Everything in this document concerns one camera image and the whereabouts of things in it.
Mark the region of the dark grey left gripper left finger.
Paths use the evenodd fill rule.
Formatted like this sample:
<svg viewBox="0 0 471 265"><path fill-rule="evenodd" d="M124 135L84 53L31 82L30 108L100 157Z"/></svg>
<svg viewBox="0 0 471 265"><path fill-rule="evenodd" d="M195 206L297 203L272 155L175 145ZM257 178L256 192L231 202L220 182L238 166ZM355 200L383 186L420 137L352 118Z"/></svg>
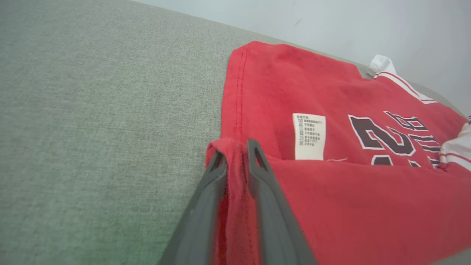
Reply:
<svg viewBox="0 0 471 265"><path fill-rule="evenodd" d="M215 151L158 264L212 265L227 161Z"/></svg>

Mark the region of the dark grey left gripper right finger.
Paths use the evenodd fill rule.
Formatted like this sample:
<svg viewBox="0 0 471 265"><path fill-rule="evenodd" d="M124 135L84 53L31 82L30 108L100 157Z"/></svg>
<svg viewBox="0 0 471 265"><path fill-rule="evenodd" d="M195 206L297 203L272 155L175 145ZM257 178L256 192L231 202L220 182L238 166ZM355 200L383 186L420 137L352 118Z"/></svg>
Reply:
<svg viewBox="0 0 471 265"><path fill-rule="evenodd" d="M261 145L247 141L249 191L257 206L259 256L263 265L317 265Z"/></svg>

